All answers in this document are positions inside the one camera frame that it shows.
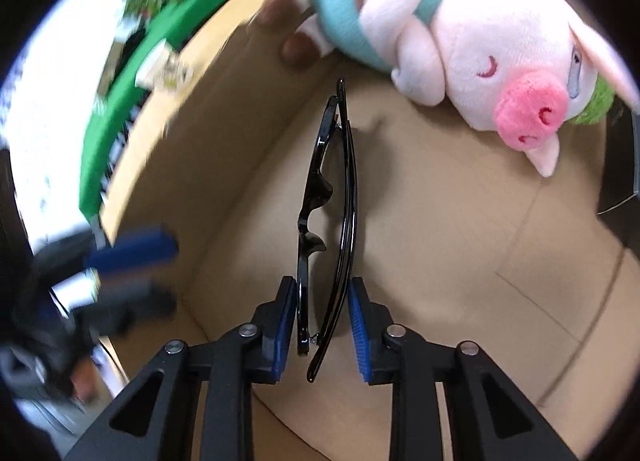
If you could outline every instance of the eyeglasses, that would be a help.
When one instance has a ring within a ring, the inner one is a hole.
[[[306,176],[305,194],[302,209],[298,216],[298,354],[306,356],[309,352],[309,341],[313,340],[318,349],[306,372],[306,379],[313,382],[326,354],[329,342],[335,332],[340,311],[347,294],[347,285],[351,278],[353,255],[356,242],[356,226],[358,219],[358,181],[356,161],[353,150],[353,135],[347,118],[347,100],[344,80],[338,80],[337,94],[332,95],[324,109],[316,145],[311,156],[309,172]],[[308,300],[309,300],[309,256],[316,251],[325,251],[326,246],[318,235],[308,229],[309,215],[313,210],[326,205],[331,199],[334,188],[322,176],[321,168],[329,142],[334,134],[342,133],[344,151],[344,217],[340,231],[340,252],[335,266],[334,281],[329,302],[322,320],[318,335],[309,336]]]

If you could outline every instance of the cardboard box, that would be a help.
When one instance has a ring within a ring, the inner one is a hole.
[[[263,31],[245,22],[261,2],[229,1],[194,37],[182,55],[198,78],[180,98],[152,95],[114,174],[107,234],[163,224],[180,245],[176,262],[155,272],[180,293],[178,316],[115,341],[122,363],[135,372],[171,338],[217,338],[295,275],[309,158],[343,77],[360,195],[353,274],[397,322],[438,343],[476,340],[532,401],[548,396],[595,325],[622,253],[595,214],[604,125],[564,126],[558,170],[543,180],[451,103],[417,107],[388,76],[338,53],[307,72],[283,67],[279,47],[303,16]],[[334,196],[310,219],[328,245],[311,266],[314,316],[341,217],[336,150],[324,168]],[[280,434],[257,444],[258,459],[388,459],[391,391],[362,382],[346,313],[315,384],[292,351],[283,381],[256,387],[268,408],[256,433]],[[604,429],[617,404],[590,430]],[[579,413],[563,411],[552,425],[575,432],[570,446],[583,451],[591,437]]]

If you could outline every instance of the white wall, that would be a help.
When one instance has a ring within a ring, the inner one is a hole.
[[[60,0],[30,42],[6,136],[32,247],[85,224],[82,138],[121,11],[122,0]]]

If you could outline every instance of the metal screw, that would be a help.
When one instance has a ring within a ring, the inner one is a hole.
[[[164,350],[168,352],[170,355],[174,355],[175,353],[179,353],[184,349],[184,342],[182,340],[170,340],[164,346]]]
[[[468,340],[460,344],[460,350],[464,355],[475,356],[476,354],[478,354],[478,351],[480,350],[480,348],[478,347],[478,344]]]
[[[242,324],[238,332],[240,333],[240,336],[249,338],[255,336],[255,333],[258,332],[258,326],[254,324]]]
[[[406,329],[400,324],[391,324],[388,328],[386,328],[386,334],[393,338],[402,338],[404,335],[406,335]]]

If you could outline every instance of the pig ear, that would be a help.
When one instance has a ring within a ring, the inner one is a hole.
[[[598,73],[635,112],[640,112],[640,92],[622,57],[577,16],[569,21],[571,31]]]

